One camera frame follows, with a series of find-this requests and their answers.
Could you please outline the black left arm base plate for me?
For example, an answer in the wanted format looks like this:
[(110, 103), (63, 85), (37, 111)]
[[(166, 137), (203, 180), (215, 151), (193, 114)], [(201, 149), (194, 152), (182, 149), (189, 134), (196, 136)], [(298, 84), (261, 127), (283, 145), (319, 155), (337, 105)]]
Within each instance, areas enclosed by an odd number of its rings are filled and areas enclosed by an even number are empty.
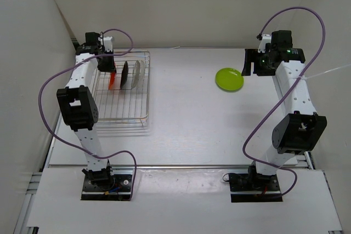
[(88, 175), (82, 184), (82, 201), (130, 201), (134, 172), (130, 169), (113, 169), (108, 182), (93, 182)]

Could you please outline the green plate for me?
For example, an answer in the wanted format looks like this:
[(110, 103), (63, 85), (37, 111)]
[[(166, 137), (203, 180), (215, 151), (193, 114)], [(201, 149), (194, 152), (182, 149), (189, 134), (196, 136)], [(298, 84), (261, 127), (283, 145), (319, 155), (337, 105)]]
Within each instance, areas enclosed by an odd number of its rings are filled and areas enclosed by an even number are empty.
[(222, 90), (235, 92), (243, 87), (244, 78), (238, 70), (227, 67), (216, 73), (215, 83)]

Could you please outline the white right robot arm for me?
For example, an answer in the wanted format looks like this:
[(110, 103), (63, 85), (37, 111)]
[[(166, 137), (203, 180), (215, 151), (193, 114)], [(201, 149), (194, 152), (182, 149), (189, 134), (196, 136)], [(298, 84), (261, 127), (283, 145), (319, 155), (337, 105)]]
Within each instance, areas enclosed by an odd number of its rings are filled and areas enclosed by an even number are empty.
[(248, 169), (244, 183), (253, 190), (268, 184), (288, 160), (311, 151), (327, 126), (326, 117), (317, 113), (301, 76), (304, 63), (304, 53), (299, 48), (279, 48), (265, 53), (258, 49), (245, 50), (242, 75), (272, 76), (285, 112), (272, 131), (271, 146)]

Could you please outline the orange plate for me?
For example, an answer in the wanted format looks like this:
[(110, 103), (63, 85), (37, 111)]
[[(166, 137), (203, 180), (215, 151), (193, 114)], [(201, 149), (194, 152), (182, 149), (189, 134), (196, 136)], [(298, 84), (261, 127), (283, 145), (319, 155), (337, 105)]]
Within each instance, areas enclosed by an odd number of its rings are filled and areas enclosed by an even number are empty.
[(110, 78), (109, 78), (108, 90), (112, 90), (114, 88), (115, 78), (116, 78), (116, 71), (111, 72)]

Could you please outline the black plate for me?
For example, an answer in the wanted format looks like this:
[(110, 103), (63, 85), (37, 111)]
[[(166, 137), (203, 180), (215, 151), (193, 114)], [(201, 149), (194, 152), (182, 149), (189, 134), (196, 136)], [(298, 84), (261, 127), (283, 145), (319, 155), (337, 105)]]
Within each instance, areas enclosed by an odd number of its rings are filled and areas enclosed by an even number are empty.
[(127, 83), (128, 73), (129, 73), (128, 62), (125, 61), (124, 62), (124, 66), (123, 66), (123, 70), (122, 70), (122, 73), (121, 73), (120, 89), (124, 89), (124, 87), (125, 87), (125, 85)]

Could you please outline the clear textured glass plate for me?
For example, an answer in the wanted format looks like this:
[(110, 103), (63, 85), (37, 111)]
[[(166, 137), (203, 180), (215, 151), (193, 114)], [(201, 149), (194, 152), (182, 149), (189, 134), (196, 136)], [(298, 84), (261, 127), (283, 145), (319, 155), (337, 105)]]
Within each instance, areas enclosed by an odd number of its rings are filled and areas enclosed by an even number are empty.
[(131, 84), (132, 89), (136, 88), (138, 85), (139, 76), (140, 76), (140, 68), (141, 68), (141, 64), (140, 64), (139, 60), (137, 60), (135, 62), (134, 68), (133, 68), (133, 78), (132, 78), (132, 84)]

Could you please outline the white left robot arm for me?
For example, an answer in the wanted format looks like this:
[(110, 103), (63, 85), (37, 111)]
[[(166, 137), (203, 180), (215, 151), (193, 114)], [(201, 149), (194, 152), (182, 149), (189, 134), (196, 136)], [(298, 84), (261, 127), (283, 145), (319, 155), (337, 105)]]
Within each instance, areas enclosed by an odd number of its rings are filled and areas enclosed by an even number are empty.
[(101, 44), (86, 42), (76, 50), (76, 68), (65, 88), (58, 89), (56, 97), (64, 122), (74, 131), (81, 147), (86, 150), (87, 168), (83, 173), (91, 184), (99, 186), (102, 190), (109, 190), (115, 184), (108, 159), (98, 159), (103, 151), (95, 127), (98, 121), (98, 107), (90, 92), (93, 73), (98, 67), (98, 59), (87, 62), (85, 59), (102, 54)]

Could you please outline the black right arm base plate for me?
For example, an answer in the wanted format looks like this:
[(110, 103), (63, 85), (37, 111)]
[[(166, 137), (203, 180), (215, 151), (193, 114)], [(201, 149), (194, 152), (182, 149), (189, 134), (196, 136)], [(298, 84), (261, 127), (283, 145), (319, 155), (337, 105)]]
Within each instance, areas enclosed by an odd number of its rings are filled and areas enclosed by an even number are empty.
[(282, 193), (276, 175), (261, 175), (254, 167), (246, 173), (226, 173), (222, 176), (229, 184), (231, 203), (282, 202)]

